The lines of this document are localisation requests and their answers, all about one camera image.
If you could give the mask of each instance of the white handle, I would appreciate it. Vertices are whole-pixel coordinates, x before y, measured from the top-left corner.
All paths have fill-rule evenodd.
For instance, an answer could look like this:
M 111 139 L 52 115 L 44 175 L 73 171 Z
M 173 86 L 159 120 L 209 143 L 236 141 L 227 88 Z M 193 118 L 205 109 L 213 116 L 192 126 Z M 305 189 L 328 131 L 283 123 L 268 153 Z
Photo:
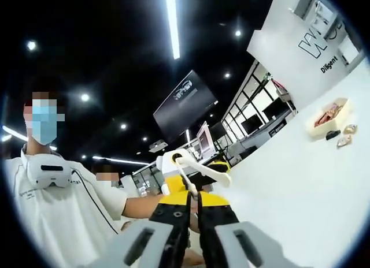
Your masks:
M 218 183 L 221 183 L 224 187 L 229 187 L 231 184 L 231 177 L 227 173 L 221 173 L 211 168 L 208 168 L 204 165 L 201 165 L 192 159 L 179 157 L 176 159 L 179 164 L 186 164 L 190 167 L 194 168 L 195 170 L 201 172 L 202 175 L 208 176 L 213 180 L 216 180 Z

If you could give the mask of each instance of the white pillar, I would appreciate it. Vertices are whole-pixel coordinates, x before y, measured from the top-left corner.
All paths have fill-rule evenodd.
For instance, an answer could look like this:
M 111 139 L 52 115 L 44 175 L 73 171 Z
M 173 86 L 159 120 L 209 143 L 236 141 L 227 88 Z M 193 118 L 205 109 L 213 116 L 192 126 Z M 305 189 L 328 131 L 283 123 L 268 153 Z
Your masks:
M 134 183 L 134 180 L 132 179 L 132 176 L 130 175 L 124 176 L 123 178 L 121 178 L 121 183 L 129 197 L 139 196 L 138 189 Z

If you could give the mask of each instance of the vr headset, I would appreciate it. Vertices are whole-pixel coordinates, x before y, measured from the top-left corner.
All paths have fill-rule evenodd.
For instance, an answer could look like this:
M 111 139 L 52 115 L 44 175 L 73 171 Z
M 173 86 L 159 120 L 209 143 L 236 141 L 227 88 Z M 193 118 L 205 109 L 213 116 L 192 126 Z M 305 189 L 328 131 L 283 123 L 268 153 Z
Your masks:
M 55 154 L 25 155 L 21 159 L 31 185 L 36 189 L 49 186 L 65 188 L 72 181 L 71 166 L 68 161 Z

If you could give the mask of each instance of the white table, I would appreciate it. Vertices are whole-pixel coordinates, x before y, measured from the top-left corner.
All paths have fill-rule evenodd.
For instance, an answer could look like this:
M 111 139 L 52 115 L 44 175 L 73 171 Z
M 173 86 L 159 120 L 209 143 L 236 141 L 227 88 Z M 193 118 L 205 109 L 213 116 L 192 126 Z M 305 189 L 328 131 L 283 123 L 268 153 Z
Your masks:
M 354 104 L 353 144 L 312 142 L 305 121 L 337 97 Z M 229 189 L 214 192 L 277 241 L 297 266 L 334 267 L 362 236 L 370 211 L 370 68 L 363 61 L 347 78 L 303 109 L 271 140 L 230 171 Z

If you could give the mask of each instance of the face mask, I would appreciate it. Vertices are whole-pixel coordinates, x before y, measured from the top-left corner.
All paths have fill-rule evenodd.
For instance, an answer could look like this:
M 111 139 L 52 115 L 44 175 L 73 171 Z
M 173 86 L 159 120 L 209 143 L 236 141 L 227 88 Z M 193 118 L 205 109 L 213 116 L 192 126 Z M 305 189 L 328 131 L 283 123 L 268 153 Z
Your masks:
M 32 137 L 43 146 L 57 138 L 57 121 L 64 121 L 64 114 L 57 114 L 56 101 L 49 102 L 47 99 L 32 100 L 32 121 L 26 123 L 32 128 Z

